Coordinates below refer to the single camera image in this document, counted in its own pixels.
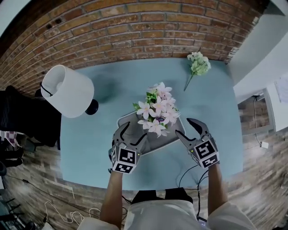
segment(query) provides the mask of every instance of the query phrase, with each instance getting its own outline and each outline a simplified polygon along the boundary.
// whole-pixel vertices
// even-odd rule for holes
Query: tray
[[[157,138],[156,133],[149,133],[148,129],[143,129],[141,124],[137,122],[141,119],[140,115],[137,115],[136,112],[129,113],[117,121],[117,126],[120,127],[124,123],[130,121],[130,125],[126,132],[124,133],[124,139],[131,139],[131,143],[136,143],[138,139],[145,133],[148,134],[148,139],[145,143],[144,149],[142,150],[142,155],[152,153],[156,150],[159,150],[169,144],[172,144],[179,140],[179,138],[175,134],[175,130],[179,130],[182,133],[186,134],[186,131],[183,127],[180,117],[177,119],[176,123],[173,126],[168,126],[167,131],[170,133],[167,136],[160,136]]]

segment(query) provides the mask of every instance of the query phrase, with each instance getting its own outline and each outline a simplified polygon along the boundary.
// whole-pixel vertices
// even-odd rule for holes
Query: lamp
[[[65,117],[78,117],[84,111],[92,115],[98,110],[92,80],[66,66],[54,66],[40,85],[42,96]]]

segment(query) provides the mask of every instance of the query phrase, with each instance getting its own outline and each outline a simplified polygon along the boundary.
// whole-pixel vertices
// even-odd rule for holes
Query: white shirt
[[[256,230],[248,217],[230,202],[208,217],[207,227],[196,219],[193,205],[185,200],[152,200],[130,206],[124,230]],[[78,230],[118,230],[104,221],[85,218]]]

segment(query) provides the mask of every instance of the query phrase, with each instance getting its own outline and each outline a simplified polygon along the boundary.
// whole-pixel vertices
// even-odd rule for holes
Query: flower bouquet
[[[156,133],[157,137],[167,136],[168,125],[175,124],[180,116],[171,90],[171,87],[165,87],[161,82],[148,89],[145,102],[133,103],[136,113],[144,118],[138,123],[143,125],[143,129],[148,129],[148,132]]]
[[[200,52],[192,52],[191,54],[187,55],[187,59],[192,62],[190,66],[191,76],[186,84],[184,91],[186,90],[187,86],[190,83],[190,80],[193,78],[194,75],[203,75],[211,69],[211,64],[207,57],[204,57],[203,54]]]

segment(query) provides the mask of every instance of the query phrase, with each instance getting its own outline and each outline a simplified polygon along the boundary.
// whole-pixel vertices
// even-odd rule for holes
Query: lamp base
[[[97,112],[98,108],[99,108],[98,102],[93,99],[91,101],[88,109],[85,111],[85,113],[88,114],[88,115],[93,115],[93,114],[95,114]]]

